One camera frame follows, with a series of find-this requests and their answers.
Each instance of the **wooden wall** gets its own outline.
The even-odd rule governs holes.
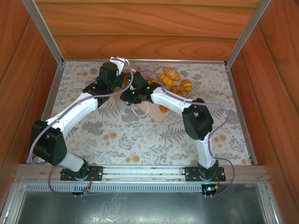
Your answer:
[[[227,60],[260,0],[36,0],[64,58]]]
[[[231,71],[284,223],[299,220],[299,4],[272,0]]]
[[[57,63],[21,0],[0,7],[0,211],[19,163],[29,152]]]

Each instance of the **floral tablecloth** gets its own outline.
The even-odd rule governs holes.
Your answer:
[[[91,80],[98,76],[102,63],[67,62],[52,116],[72,103]],[[156,70],[163,63],[132,63],[136,70]],[[213,136],[214,154],[230,159],[235,165],[250,164],[240,121],[237,116],[225,67],[222,64],[171,63],[171,67],[195,85],[188,98],[229,109],[231,120]],[[142,112],[133,106],[136,112]],[[226,114],[209,108],[213,127]],[[68,150],[96,164],[196,165],[198,154],[194,140],[184,130],[182,118],[172,112],[162,123],[148,116],[137,117],[131,109],[118,110],[107,101],[81,120],[66,138]]]

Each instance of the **croissant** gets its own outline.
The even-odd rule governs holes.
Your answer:
[[[179,85],[173,86],[172,89],[170,90],[170,92],[177,94],[180,97],[185,97],[187,95],[184,88]]]
[[[162,112],[162,113],[167,113],[168,111],[170,111],[170,109],[168,109],[167,107],[165,107],[165,106],[162,106],[162,105],[160,105],[160,111]]]
[[[149,77],[149,78],[148,78],[148,83],[149,83],[149,84],[151,84],[151,83],[159,83],[159,81],[156,80],[155,78],[151,78],[151,77]]]
[[[163,79],[163,81],[165,82],[165,85],[167,86],[173,86],[173,80],[169,77],[167,77],[166,75],[162,74],[162,73],[159,73],[158,74],[161,79]]]
[[[175,71],[174,69],[171,69],[171,68],[168,68],[168,67],[163,67],[163,71],[164,71],[164,74],[167,77],[171,78],[173,81],[181,80],[181,77],[179,76],[177,71]]]
[[[187,79],[181,81],[181,87],[184,88],[185,92],[191,92],[192,90],[192,82]]]

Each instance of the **table surface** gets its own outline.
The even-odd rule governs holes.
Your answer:
[[[66,62],[52,116],[71,104],[91,80],[98,76],[101,62]],[[136,70],[157,70],[164,63],[131,63]],[[188,98],[228,108],[231,120],[212,137],[214,154],[235,165],[249,165],[250,159],[223,64],[171,63],[191,80]],[[137,113],[142,114],[135,105]],[[210,108],[213,128],[226,118],[223,110]],[[131,109],[116,109],[107,101],[81,120],[66,137],[68,150],[89,163],[110,165],[196,165],[198,153],[184,130],[182,118],[172,112],[162,123],[137,117]]]

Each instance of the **metal floor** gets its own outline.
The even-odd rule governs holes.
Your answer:
[[[65,198],[27,192],[18,224],[263,224],[256,184],[235,184],[222,196],[201,193],[106,193]]]

